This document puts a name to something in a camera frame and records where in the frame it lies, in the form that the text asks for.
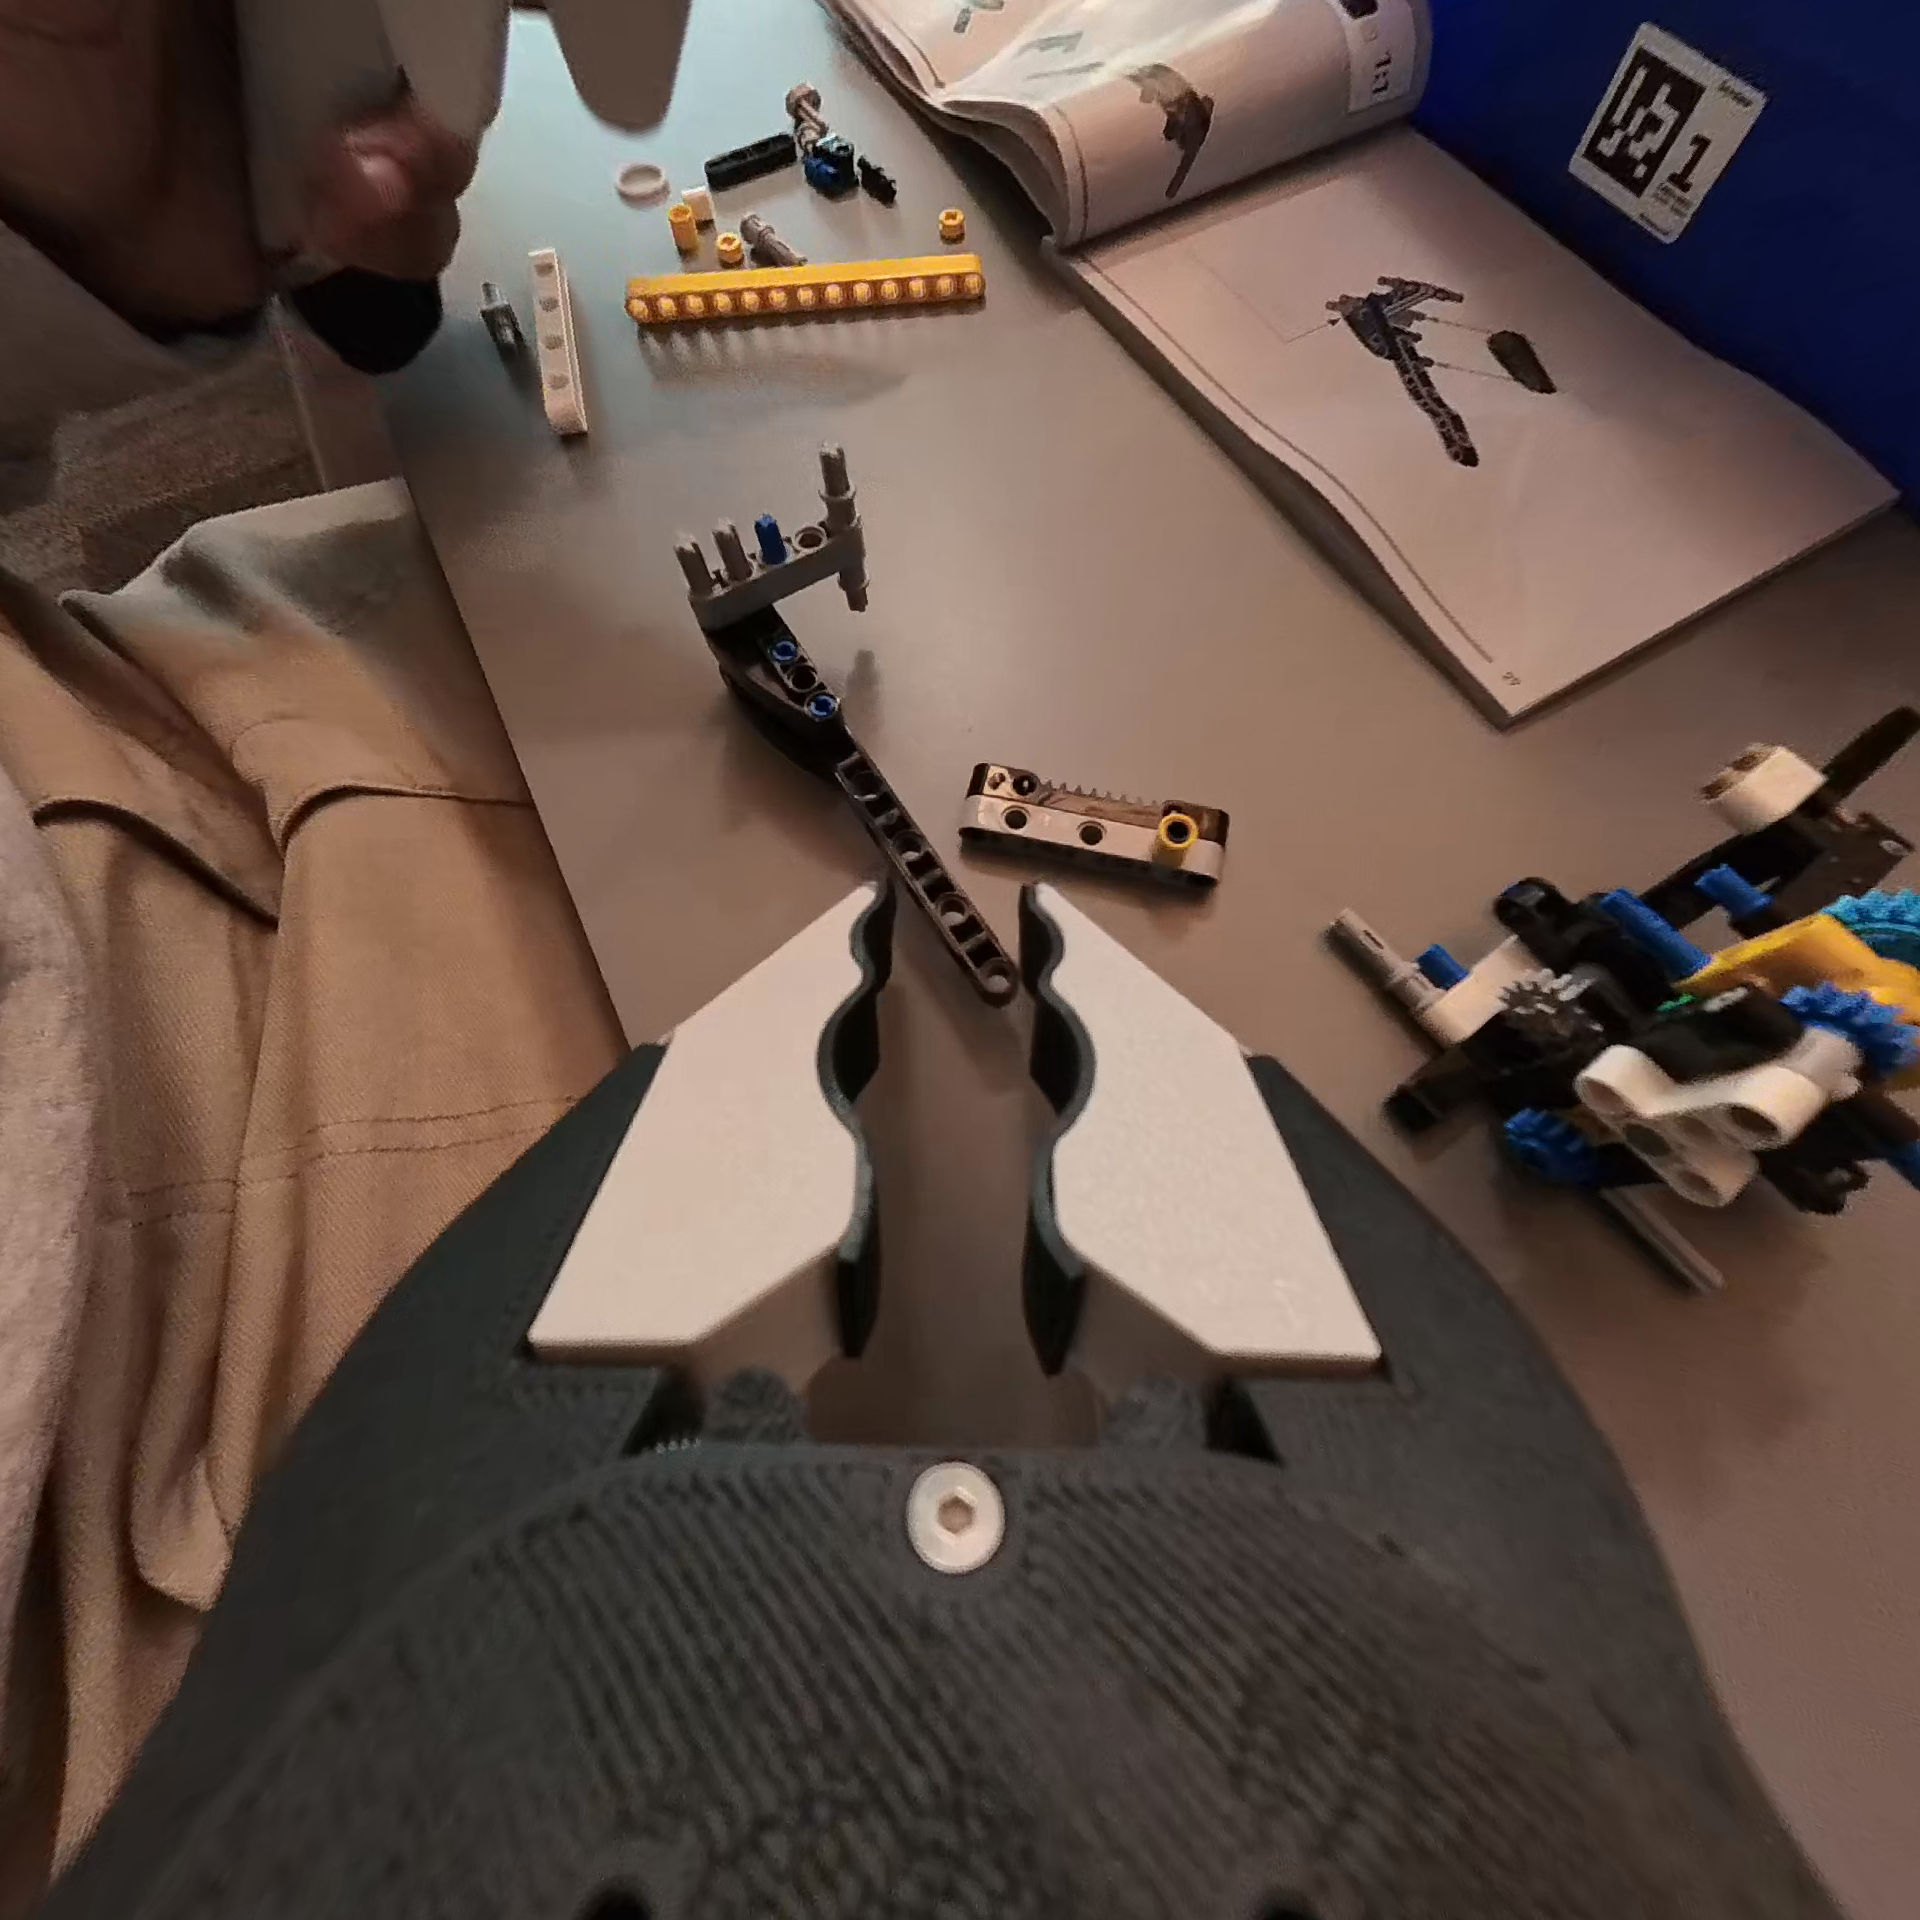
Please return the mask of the white lego beam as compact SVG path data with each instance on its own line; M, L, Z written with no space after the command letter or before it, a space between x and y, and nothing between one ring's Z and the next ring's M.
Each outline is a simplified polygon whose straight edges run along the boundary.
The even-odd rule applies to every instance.
M584 438L589 433L589 419L570 277L561 253L551 246L531 249L529 268L535 297L535 356L545 419L556 437Z

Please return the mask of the lego instruction booklet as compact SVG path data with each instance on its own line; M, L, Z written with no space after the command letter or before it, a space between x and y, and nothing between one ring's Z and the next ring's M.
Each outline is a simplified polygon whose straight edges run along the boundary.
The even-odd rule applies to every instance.
M1411 129L1428 4L831 4L1099 325L1498 722L1896 486Z

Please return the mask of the blue storage bin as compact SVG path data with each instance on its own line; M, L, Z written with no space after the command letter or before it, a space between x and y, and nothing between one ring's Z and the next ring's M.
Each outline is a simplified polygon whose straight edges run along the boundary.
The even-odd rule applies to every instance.
M1437 3L1417 131L1915 508L1915 3Z

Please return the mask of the person's left hand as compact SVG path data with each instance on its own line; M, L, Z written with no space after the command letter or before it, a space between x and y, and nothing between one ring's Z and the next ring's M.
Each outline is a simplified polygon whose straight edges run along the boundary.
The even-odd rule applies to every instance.
M257 312L289 256L440 277L476 160L400 88L321 138L277 249L257 225L233 4L3 8L5 226L147 329Z

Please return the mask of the long yellow lego beam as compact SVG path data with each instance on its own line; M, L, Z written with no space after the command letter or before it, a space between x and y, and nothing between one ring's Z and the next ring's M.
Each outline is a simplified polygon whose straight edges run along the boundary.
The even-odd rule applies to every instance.
M946 253L636 277L625 312L637 329L717 329L975 308L985 300L980 259Z

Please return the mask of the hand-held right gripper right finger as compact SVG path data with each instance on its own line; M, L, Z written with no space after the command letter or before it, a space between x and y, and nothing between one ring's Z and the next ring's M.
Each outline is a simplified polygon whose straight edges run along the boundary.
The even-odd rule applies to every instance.
M1055 883L1017 902L1029 1073L1025 1330L1115 1404L1168 1378L1365 1378L1386 1352L1255 1057Z

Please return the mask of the person's grey sweatshirt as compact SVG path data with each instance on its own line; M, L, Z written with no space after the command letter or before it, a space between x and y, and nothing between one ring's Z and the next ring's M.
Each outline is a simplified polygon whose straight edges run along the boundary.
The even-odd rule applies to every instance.
M80 1314L98 1228L101 1076L65 886L3 782L5 1361L51 1368Z

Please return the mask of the multicolour lego vehicle assembly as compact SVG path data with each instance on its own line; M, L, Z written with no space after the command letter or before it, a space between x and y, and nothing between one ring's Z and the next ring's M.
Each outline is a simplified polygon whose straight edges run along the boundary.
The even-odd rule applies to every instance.
M1877 1168L1915 1187L1919 901L1889 883L1915 844L1856 802L1915 733L1899 707L1825 762L1747 747L1698 792L1714 845L1641 892L1516 881L1471 964L1339 912L1329 946L1428 1044L1391 1122L1483 1114L1531 1179L1612 1211L1691 1291L1721 1274L1664 1200L1768 1187L1837 1217Z

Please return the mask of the lego gear rack beam assembly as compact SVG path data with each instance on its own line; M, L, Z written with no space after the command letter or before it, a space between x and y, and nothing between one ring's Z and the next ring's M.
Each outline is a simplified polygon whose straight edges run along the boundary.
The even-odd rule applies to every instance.
M1227 864L1231 814L1191 801L1141 801L980 762L959 810L972 849L1044 853L1186 890L1215 890Z

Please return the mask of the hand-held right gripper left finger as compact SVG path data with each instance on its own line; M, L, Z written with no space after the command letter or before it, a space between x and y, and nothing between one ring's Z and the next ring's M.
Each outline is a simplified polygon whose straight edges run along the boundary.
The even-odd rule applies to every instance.
M535 1313L532 1355L804 1389L866 1352L881 1211L857 1097L895 931L895 884L861 883L673 1030Z

